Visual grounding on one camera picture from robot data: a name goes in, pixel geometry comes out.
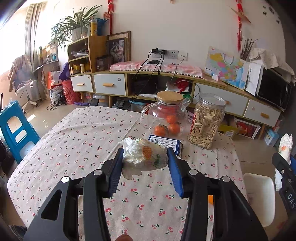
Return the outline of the tissue with orange print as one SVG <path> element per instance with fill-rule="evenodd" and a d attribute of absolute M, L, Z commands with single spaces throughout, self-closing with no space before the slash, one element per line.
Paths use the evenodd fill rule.
<path fill-rule="evenodd" d="M 164 168 L 168 164 L 167 148 L 164 145 L 145 138 L 125 138 L 120 144 L 124 149 L 122 175 L 127 180 L 132 180 L 134 175 L 142 175 L 144 171 Z"/>

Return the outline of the white plastic trash bin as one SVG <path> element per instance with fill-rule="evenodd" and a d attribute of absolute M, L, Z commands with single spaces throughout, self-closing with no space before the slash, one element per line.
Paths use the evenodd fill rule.
<path fill-rule="evenodd" d="M 275 189 L 270 177 L 245 173 L 243 175 L 247 200 L 263 227 L 270 226 L 275 216 Z"/>

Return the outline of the small blue white box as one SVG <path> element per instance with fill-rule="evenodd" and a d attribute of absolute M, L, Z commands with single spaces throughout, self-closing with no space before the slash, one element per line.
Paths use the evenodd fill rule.
<path fill-rule="evenodd" d="M 182 156 L 183 144 L 180 140 L 173 138 L 159 137 L 155 135 L 150 135 L 148 140 L 158 145 L 163 145 L 166 148 L 172 147 L 175 154 L 179 157 Z"/>

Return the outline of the light blue carton box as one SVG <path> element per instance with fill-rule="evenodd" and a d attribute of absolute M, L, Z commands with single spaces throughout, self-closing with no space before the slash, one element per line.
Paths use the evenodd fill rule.
<path fill-rule="evenodd" d="M 268 146 L 274 146 L 279 138 L 279 134 L 274 132 L 272 128 L 265 130 L 264 141 Z"/>

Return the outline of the orange mandarin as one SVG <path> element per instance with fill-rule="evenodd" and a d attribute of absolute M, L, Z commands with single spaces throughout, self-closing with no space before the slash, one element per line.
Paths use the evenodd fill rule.
<path fill-rule="evenodd" d="M 178 118 L 177 118 L 176 115 L 168 115 L 168 116 L 166 117 L 166 121 L 167 121 L 167 123 L 169 123 L 169 124 L 174 124 L 174 123 L 177 123 L 177 122 L 178 122 Z"/>
<path fill-rule="evenodd" d="M 180 125 L 178 123 L 171 123 L 168 126 L 169 133 L 171 135 L 178 135 L 181 131 Z"/>
<path fill-rule="evenodd" d="M 165 125 L 157 125 L 154 127 L 154 135 L 165 137 L 168 135 L 168 128 Z"/>

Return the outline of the glass teapot with bamboo lid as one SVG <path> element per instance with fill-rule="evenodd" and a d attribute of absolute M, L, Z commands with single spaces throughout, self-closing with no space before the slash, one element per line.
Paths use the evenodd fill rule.
<path fill-rule="evenodd" d="M 174 91 L 160 91 L 156 95 L 157 101 L 145 106 L 140 113 L 140 123 L 144 128 L 154 135 L 154 127 L 157 125 L 165 125 L 167 128 L 169 123 L 166 121 L 168 115 L 176 115 L 181 131 L 178 135 L 168 135 L 165 137 L 177 137 L 182 134 L 188 124 L 188 112 L 186 107 L 191 103 L 190 99 L 183 97 L 182 94 Z"/>

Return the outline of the yellow cardboard box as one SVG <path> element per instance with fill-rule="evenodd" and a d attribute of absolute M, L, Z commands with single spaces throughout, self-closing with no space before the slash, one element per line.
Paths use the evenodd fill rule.
<path fill-rule="evenodd" d="M 237 126 L 228 126 L 228 125 L 221 124 L 218 128 L 218 132 L 228 136 L 231 139 L 233 139 L 237 131 L 238 131 Z"/>

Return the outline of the clear jar of biscuit sticks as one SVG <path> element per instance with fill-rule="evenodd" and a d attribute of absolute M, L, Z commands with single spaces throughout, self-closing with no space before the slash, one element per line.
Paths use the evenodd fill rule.
<path fill-rule="evenodd" d="M 200 148 L 210 149 L 224 119 L 226 101 L 212 93 L 203 93 L 195 106 L 188 141 Z"/>

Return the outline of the wooden white tv cabinet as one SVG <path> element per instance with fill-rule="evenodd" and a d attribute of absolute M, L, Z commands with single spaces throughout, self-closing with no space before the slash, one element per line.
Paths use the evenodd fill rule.
<path fill-rule="evenodd" d="M 165 90 L 167 84 L 174 84 L 180 80 L 189 84 L 185 90 L 189 92 L 191 107 L 197 103 L 200 93 L 215 94 L 226 101 L 227 114 L 262 124 L 261 134 L 266 127 L 274 127 L 280 117 L 281 111 L 277 108 L 246 91 L 227 85 L 223 81 L 215 81 L 206 75 L 196 78 L 157 71 L 101 71 L 85 72 L 71 77 L 74 91 L 81 94 L 89 92 L 148 101 L 155 100 L 156 93 Z"/>

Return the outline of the pink lace cloth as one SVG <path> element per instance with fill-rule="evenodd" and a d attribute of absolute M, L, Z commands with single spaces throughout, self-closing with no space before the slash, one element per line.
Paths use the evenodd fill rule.
<path fill-rule="evenodd" d="M 170 64 L 149 64 L 147 62 L 119 62 L 111 65 L 110 71 L 150 71 L 152 72 L 165 72 L 165 73 L 175 73 L 185 76 L 191 76 L 196 78 L 202 78 L 203 72 L 199 67 L 188 66 L 188 65 L 174 65 Z"/>

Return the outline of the floral cloth on microwave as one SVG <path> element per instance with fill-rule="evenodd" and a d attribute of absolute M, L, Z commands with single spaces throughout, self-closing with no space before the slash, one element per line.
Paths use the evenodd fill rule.
<path fill-rule="evenodd" d="M 265 69 L 279 69 L 285 81 L 295 86 L 295 72 L 291 66 L 271 51 L 262 48 L 254 48 L 250 51 L 249 61 L 261 64 Z"/>

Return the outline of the blue plastic stool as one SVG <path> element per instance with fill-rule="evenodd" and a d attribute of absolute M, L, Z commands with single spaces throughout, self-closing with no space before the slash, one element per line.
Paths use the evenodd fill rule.
<path fill-rule="evenodd" d="M 17 118 L 21 123 L 21 126 L 14 132 L 11 131 L 8 125 L 11 118 Z M 18 101 L 12 101 L 8 107 L 1 112 L 1 132 L 18 164 L 23 159 L 21 149 L 29 142 L 36 144 L 40 140 L 33 126 L 28 122 Z"/>

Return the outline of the wooden shelf unit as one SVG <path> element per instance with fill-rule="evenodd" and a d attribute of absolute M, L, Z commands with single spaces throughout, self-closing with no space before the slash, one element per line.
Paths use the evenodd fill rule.
<path fill-rule="evenodd" d="M 85 72 L 96 72 L 97 59 L 107 54 L 106 42 L 106 36 L 87 36 L 70 43 L 67 46 L 69 67 L 89 64 Z"/>

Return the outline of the framed cat picture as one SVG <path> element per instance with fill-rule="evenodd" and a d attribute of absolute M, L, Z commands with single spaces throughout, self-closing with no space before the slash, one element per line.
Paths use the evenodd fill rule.
<path fill-rule="evenodd" d="M 132 60 L 131 31 L 107 36 L 107 55 L 112 57 L 113 64 Z"/>

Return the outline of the green potted plant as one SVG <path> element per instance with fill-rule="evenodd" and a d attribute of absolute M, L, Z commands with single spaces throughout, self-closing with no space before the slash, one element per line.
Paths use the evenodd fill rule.
<path fill-rule="evenodd" d="M 51 42 L 66 49 L 66 43 L 72 40 L 73 30 L 78 29 L 80 36 L 83 28 L 86 28 L 90 24 L 91 17 L 98 13 L 100 7 L 101 5 L 97 4 L 89 9 L 85 6 L 79 8 L 77 12 L 73 11 L 72 16 L 61 18 L 59 22 L 51 28 Z"/>

